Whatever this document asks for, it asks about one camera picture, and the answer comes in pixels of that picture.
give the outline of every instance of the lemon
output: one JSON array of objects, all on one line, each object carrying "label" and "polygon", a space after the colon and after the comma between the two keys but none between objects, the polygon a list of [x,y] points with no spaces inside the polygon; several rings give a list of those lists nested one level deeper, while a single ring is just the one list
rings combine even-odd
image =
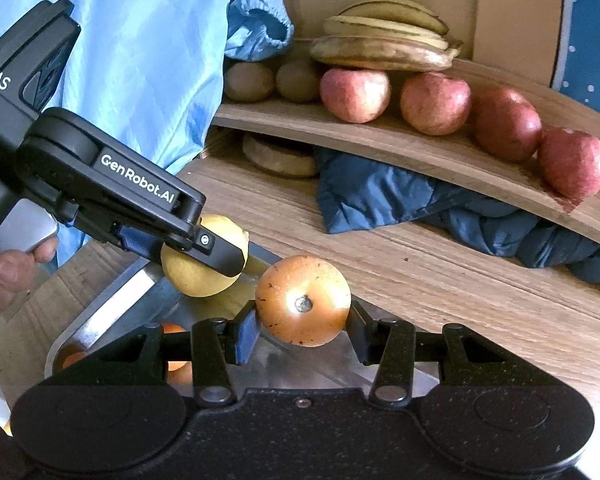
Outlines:
[{"label": "lemon", "polygon": [[[249,233],[247,231],[243,231],[240,226],[221,215],[202,213],[200,223],[213,234],[237,246],[242,251],[246,263],[249,249]],[[160,259],[164,275],[171,285],[181,293],[194,298],[206,298],[222,292],[233,285],[240,276],[240,274],[232,278],[223,276],[167,245],[162,246]]]}]

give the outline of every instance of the stainless steel tray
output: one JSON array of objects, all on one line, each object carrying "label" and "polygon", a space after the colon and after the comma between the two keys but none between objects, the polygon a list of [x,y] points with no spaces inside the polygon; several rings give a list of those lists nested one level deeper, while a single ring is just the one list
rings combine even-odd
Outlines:
[{"label": "stainless steel tray", "polygon": [[[250,243],[249,257],[240,278],[227,290],[210,298],[189,298],[177,292],[164,277],[162,267],[140,258],[96,298],[52,345],[45,377],[61,369],[69,354],[91,352],[148,322],[171,322],[184,328],[201,319],[231,319],[248,300],[263,272],[280,258]],[[392,314],[356,298],[375,319]],[[360,387],[368,394],[378,366],[360,364],[345,332],[318,348],[302,348],[275,339],[262,329],[246,365],[229,366],[236,394],[255,388]],[[415,397],[438,383],[436,367],[418,364],[414,371]],[[168,383],[183,396],[192,396],[191,366],[169,372]]]}]

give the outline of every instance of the red apple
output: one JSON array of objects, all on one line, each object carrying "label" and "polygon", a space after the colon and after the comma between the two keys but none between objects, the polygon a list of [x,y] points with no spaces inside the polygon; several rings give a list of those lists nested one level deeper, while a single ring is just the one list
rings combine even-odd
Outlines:
[{"label": "red apple", "polygon": [[524,162],[536,152],[542,123],[533,105],[513,88],[491,89],[475,102],[475,141],[508,162]]},{"label": "red apple", "polygon": [[593,196],[600,191],[600,139],[548,126],[542,131],[538,166],[547,183],[565,197]]},{"label": "red apple", "polygon": [[331,68],[320,79],[320,98],[343,121],[368,123],[386,110],[391,85],[381,70]]},{"label": "red apple", "polygon": [[418,74],[404,83],[400,111],[405,121],[430,136],[458,131],[471,111],[471,88],[440,72]]}]

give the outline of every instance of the banana bunch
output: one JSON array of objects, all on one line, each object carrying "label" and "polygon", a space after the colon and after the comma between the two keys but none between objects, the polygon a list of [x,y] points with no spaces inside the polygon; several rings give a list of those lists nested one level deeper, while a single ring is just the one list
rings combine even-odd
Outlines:
[{"label": "banana bunch", "polygon": [[325,64],[430,72],[451,67],[460,42],[438,15],[411,0],[367,0],[324,20],[311,56]]}]

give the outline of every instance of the screw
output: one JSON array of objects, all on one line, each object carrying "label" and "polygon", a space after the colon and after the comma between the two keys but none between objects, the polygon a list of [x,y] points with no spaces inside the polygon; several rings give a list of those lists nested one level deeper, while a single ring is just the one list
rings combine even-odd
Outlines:
[{"label": "screw", "polygon": [[407,397],[407,391],[401,386],[380,386],[374,391],[376,399],[382,402],[400,402]]},{"label": "screw", "polygon": [[224,386],[207,386],[200,392],[200,399],[209,404],[224,404],[231,399],[231,390]]},{"label": "screw", "polygon": [[312,402],[309,399],[296,399],[296,406],[298,408],[308,408]]}]

